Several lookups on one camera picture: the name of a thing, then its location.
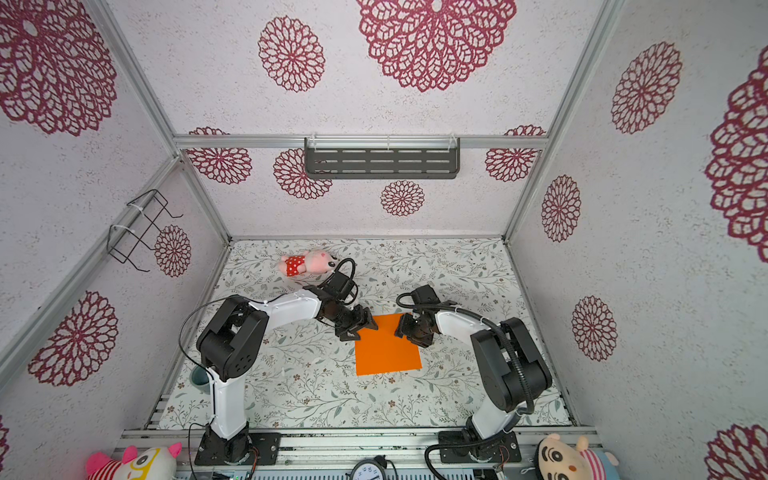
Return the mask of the orange square paper sheet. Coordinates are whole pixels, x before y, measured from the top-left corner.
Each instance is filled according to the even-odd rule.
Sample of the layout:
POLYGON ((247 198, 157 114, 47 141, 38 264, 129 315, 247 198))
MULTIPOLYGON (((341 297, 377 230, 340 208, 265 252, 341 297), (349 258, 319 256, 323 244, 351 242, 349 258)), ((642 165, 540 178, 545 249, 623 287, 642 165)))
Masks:
POLYGON ((419 348, 395 335, 401 315, 375 316, 377 330, 362 329, 355 341, 356 374, 358 376, 420 370, 419 348))

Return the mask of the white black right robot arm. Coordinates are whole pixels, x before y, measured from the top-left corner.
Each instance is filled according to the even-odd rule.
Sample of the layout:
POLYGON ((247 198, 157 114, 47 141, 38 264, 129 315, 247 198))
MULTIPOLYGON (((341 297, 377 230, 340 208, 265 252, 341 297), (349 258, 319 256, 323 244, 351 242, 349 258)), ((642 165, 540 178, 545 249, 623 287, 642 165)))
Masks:
POLYGON ((543 355, 518 318, 496 323, 458 306, 421 306, 400 316, 395 335, 422 348, 438 335, 472 348, 486 394, 468 423, 479 440, 510 432, 535 412, 535 401, 553 383, 543 355))

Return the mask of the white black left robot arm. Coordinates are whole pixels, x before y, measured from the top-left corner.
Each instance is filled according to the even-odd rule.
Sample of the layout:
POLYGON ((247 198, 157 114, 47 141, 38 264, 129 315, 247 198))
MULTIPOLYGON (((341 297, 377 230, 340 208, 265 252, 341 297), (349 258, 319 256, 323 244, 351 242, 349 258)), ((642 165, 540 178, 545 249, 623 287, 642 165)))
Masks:
POLYGON ((266 333, 293 322, 326 320, 340 341, 359 341, 363 329, 376 330, 369 308, 349 307, 317 287, 284 294, 272 301, 255 301, 240 295, 227 297, 202 334, 196 348, 211 377, 210 428, 229 441, 246 429, 245 381, 266 333))

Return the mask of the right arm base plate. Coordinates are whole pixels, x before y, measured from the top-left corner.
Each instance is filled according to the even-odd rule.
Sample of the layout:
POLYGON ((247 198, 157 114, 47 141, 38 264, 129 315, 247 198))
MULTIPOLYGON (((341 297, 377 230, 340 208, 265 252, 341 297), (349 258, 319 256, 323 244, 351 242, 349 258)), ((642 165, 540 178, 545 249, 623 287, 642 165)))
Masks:
POLYGON ((493 435, 488 439, 470 439, 466 431, 440 431, 438 433, 440 461, 460 463, 514 463, 522 460, 522 453, 513 432, 493 435))

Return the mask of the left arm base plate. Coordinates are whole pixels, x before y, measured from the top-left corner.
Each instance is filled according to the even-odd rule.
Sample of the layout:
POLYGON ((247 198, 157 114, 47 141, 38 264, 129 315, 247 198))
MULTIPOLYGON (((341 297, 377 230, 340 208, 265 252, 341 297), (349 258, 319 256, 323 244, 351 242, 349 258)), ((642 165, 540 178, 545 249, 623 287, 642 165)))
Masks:
POLYGON ((275 465, 282 435, 241 432, 225 440, 207 429, 194 450, 195 466, 275 465))

